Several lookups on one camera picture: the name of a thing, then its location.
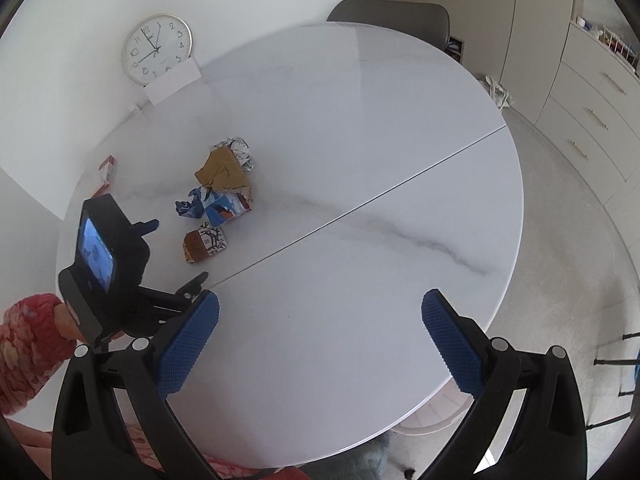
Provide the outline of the red knitted sleeve forearm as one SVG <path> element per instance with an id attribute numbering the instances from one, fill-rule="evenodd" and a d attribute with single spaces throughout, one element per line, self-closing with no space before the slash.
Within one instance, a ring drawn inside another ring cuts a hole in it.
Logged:
<path id="1" fill-rule="evenodd" d="M 62 301 L 38 294 L 17 301 L 1 318 L 1 413 L 21 411 L 68 360 L 76 340 L 55 325 L 54 309 Z"/>

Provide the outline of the person's left hand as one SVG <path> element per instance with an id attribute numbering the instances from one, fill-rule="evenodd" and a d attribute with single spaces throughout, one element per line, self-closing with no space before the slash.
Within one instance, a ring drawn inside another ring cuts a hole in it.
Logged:
<path id="1" fill-rule="evenodd" d="M 53 321 L 56 330 L 63 338 L 81 342 L 85 341 L 84 336 L 82 336 L 82 333 L 66 304 L 57 304 L 53 308 Z"/>

